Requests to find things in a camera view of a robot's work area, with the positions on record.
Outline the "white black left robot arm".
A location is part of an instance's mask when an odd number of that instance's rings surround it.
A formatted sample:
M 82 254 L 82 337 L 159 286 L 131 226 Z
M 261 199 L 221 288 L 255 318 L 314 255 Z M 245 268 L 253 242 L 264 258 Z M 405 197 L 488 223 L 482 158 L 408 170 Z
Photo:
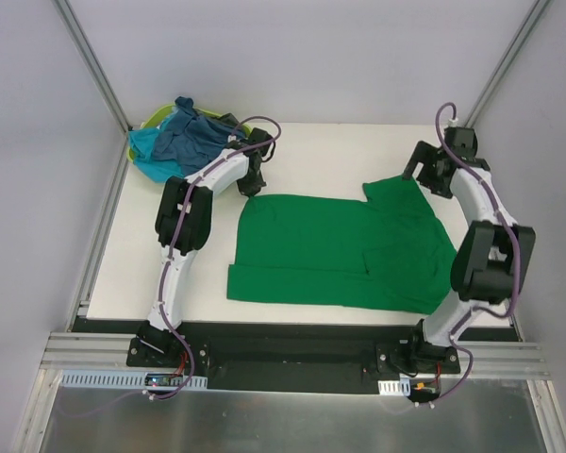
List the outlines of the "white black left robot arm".
M 266 186 L 261 165 L 272 158 L 279 137 L 257 127 L 244 139 L 232 132 L 213 162 L 165 183 L 155 222 L 161 246 L 156 300 L 137 333 L 158 366 L 174 365 L 185 350 L 175 332 L 182 323 L 181 298 L 192 263 L 208 241 L 214 199 L 232 184 L 243 196 L 258 194 Z

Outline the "green t shirt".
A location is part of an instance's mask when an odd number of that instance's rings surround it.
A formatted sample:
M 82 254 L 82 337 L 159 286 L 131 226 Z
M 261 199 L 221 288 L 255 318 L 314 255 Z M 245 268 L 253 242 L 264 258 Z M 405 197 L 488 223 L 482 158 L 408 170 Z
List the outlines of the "green t shirt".
M 362 190 L 364 200 L 249 199 L 228 298 L 432 313 L 451 291 L 456 256 L 442 222 L 414 180 L 394 176 Z

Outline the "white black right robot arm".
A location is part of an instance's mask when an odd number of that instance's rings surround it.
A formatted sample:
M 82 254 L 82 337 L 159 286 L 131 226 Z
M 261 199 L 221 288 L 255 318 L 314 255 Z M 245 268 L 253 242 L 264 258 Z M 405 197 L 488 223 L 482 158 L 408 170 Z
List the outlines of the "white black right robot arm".
M 478 141 L 468 127 L 438 130 L 439 146 L 417 142 L 402 173 L 431 193 L 455 198 L 468 230 L 450 270 L 451 292 L 416 327 L 416 343 L 406 348 L 408 366 L 427 372 L 440 359 L 439 349 L 453 345 L 481 313 L 497 319 L 513 315 L 536 241 L 504 207 L 491 180 L 491 168 L 476 156 Z

